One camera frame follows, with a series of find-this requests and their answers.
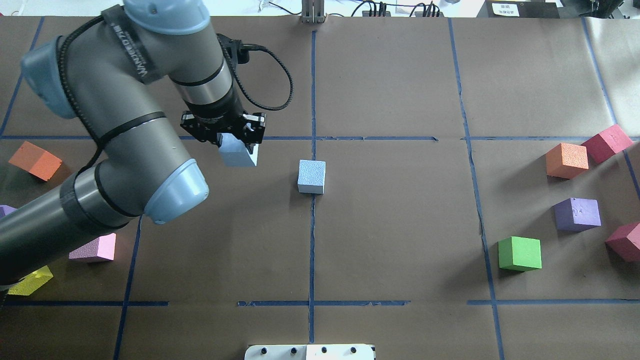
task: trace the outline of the black box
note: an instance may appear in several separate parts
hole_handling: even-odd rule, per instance
[[[559,19],[555,3],[525,3],[522,1],[485,1],[476,17],[537,17]]]

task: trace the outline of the green foam block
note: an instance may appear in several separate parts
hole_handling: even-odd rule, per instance
[[[542,269],[540,240],[512,236],[498,241],[501,269],[531,271]]]

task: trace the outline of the yellow foam block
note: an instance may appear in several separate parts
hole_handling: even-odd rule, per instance
[[[34,291],[39,289],[47,281],[51,280],[53,274],[49,270],[48,266],[43,266],[38,270],[27,275],[18,285],[9,289],[9,295],[31,295]]]

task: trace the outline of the purple foam block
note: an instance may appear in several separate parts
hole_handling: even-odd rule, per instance
[[[15,211],[15,208],[12,208],[9,205],[0,205],[0,218],[3,218],[9,215],[10,213],[13,213],[14,211]]]
[[[598,201],[591,199],[566,199],[554,206],[556,227],[565,231],[585,231],[600,226]]]

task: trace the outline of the foam block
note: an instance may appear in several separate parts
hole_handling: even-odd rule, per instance
[[[640,261],[640,222],[619,227],[605,243],[625,261]]]
[[[62,160],[30,142],[24,142],[20,149],[9,159],[9,163],[28,171],[44,181],[48,181],[56,170],[60,168]]]
[[[597,200],[572,197],[554,205],[554,212],[558,230],[579,233],[601,225]]]
[[[631,145],[633,142],[617,124],[604,129],[582,144],[598,164]]]
[[[53,278],[53,274],[51,270],[49,270],[49,267],[45,265],[25,276],[18,285],[10,288],[9,295],[29,296],[42,285],[46,284],[47,281],[51,280],[51,278]]]
[[[500,268],[518,271],[542,269],[540,240],[512,236],[498,241]]]
[[[244,143],[232,134],[222,134],[222,145],[218,149],[222,161],[228,167],[258,166],[258,144],[253,146],[253,154],[249,153]]]
[[[300,160],[298,171],[298,191],[301,193],[324,194],[324,174],[326,163],[316,160]]]
[[[547,159],[547,175],[573,179],[589,170],[587,148],[581,145],[560,143],[549,150]]]
[[[69,260],[97,263],[113,260],[116,249],[116,234],[101,236],[69,253]]]
[[[10,213],[13,213],[14,211],[15,211],[15,208],[12,208],[9,205],[0,205],[0,218],[3,218],[9,215]]]

